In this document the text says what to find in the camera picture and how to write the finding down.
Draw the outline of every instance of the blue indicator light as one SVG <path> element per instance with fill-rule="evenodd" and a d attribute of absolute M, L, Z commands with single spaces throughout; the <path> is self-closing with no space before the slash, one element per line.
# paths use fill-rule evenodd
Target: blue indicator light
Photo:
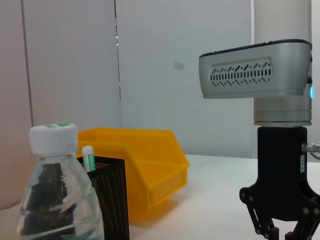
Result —
<path fill-rule="evenodd" d="M 312 86 L 311 88 L 310 88 L 310 98 L 314 98 L 314 95 L 315 95 L 315 90 L 314 90 L 314 87 Z"/>

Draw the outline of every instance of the ventilation grille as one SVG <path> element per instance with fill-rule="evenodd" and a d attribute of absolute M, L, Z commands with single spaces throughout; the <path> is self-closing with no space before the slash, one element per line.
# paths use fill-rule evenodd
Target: ventilation grille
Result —
<path fill-rule="evenodd" d="M 211 71 L 210 81 L 214 87 L 268 84 L 273 80 L 269 60 L 212 66 Z"/>

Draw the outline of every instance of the black mesh pen holder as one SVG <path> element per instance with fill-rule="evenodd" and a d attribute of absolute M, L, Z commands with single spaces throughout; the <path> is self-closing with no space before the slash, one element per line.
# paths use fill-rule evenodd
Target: black mesh pen holder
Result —
<path fill-rule="evenodd" d="M 95 156 L 96 170 L 88 172 L 100 203 L 105 240 L 129 240 L 125 161 Z M 83 166 L 83 158 L 78 161 Z"/>

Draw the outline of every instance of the label sticker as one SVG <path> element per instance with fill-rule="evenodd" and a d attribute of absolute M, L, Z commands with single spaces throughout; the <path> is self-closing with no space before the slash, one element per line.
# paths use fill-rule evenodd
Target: label sticker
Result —
<path fill-rule="evenodd" d="M 300 156 L 300 173 L 305 172 L 305 155 Z"/>

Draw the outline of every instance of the white wall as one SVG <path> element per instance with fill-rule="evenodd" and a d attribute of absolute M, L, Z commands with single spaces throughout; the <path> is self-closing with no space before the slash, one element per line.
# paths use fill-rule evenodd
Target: white wall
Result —
<path fill-rule="evenodd" d="M 34 125 L 120 127 L 114 0 L 24 0 Z"/>
<path fill-rule="evenodd" d="M 20 0 L 0 1 L 0 209 L 16 205 L 34 162 Z"/>
<path fill-rule="evenodd" d="M 251 44 L 251 0 L 116 0 L 122 123 L 186 154 L 251 158 L 251 99 L 203 99 L 199 56 Z M 174 63 L 184 69 L 174 69 Z"/>
<path fill-rule="evenodd" d="M 320 143 L 320 1 L 312 0 L 312 79 L 315 89 L 312 100 L 312 126 L 308 129 L 308 142 Z M 308 154 L 310 161 L 319 162 Z"/>

